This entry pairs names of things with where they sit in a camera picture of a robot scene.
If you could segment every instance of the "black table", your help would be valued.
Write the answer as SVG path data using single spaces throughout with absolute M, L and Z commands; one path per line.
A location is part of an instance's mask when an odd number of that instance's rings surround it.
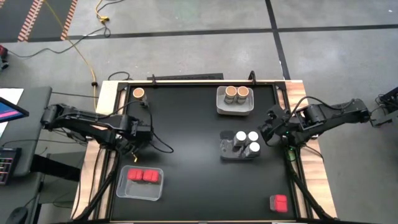
M 155 133 L 175 152 L 163 154 L 149 146 L 138 155 L 138 164 L 129 157 L 122 159 L 119 170 L 125 165 L 163 169 L 164 189 L 156 202 L 113 195 L 112 221 L 295 219 L 296 196 L 281 150 L 259 141 L 261 156 L 252 162 L 220 160 L 220 132 L 255 131 L 266 110 L 278 103 L 275 86 L 254 88 L 254 111 L 246 117 L 222 116 L 216 112 L 218 85 L 140 87 L 147 93 Z M 149 124 L 147 110 L 137 104 L 129 106 L 126 113 Z M 167 149 L 156 139 L 154 144 Z M 288 213 L 270 211 L 269 197 L 274 194 L 288 196 Z

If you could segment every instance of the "gray holder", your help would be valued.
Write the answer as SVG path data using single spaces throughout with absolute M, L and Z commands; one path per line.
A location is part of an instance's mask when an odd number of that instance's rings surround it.
M 249 89 L 249 95 L 243 104 L 233 102 L 231 104 L 225 103 L 225 89 L 227 86 L 219 86 L 217 88 L 217 113 L 225 115 L 237 115 L 247 116 L 254 109 L 254 93 L 251 88 Z
M 220 133 L 220 157 L 223 160 L 234 160 L 234 161 L 251 161 L 255 159 L 255 157 L 246 157 L 244 154 L 244 148 L 243 146 L 240 150 L 235 151 L 234 149 L 234 136 L 236 132 L 234 131 L 222 131 Z

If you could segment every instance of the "concrete floor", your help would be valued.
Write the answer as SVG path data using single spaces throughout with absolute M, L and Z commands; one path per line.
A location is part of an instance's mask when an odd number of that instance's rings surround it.
M 394 0 L 272 0 L 278 27 L 361 26 L 398 24 Z M 79 1 L 69 35 L 100 27 L 93 1 Z M 260 0 L 137 0 L 104 9 L 114 34 L 196 29 L 270 28 Z M 292 79 L 303 80 L 308 95 L 328 103 L 352 98 L 369 109 L 375 97 L 398 84 L 398 30 L 350 30 L 280 33 Z M 4 44 L 19 54 L 42 47 L 63 49 L 67 42 Z M 255 70 L 261 79 L 283 79 L 271 33 L 194 35 L 84 40 L 79 46 L 95 68 L 99 82 L 117 71 L 136 80 L 149 75 L 224 73 L 225 79 L 247 78 Z M 1 86 L 49 85 L 54 91 L 90 95 L 91 75 L 74 50 L 43 53 L 23 60 L 10 56 L 11 67 L 0 74 Z M 92 110 L 92 99 L 53 95 Z M 338 216 L 342 220 L 396 223 L 398 213 L 397 127 L 347 124 L 320 137 L 326 172 Z M 43 133 L 43 138 L 60 139 Z M 82 151 L 83 147 L 40 143 L 48 152 Z M 43 210 L 40 223 L 67 220 L 70 210 Z

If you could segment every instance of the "black stand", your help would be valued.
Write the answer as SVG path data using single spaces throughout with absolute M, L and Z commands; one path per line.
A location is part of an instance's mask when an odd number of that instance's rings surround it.
M 30 171 L 41 172 L 75 182 L 78 182 L 80 179 L 80 169 L 39 155 L 34 155 Z

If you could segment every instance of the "red cube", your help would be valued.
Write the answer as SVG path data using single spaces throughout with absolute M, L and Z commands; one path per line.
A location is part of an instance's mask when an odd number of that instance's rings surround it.
M 279 213 L 287 212 L 287 197 L 286 195 L 273 195 L 270 197 L 271 210 Z
M 145 170 L 142 179 L 144 181 L 156 183 L 159 180 L 159 172 L 156 170 Z
M 129 169 L 129 172 L 127 173 L 127 179 L 134 181 L 142 180 L 143 173 L 144 172 L 142 169 Z

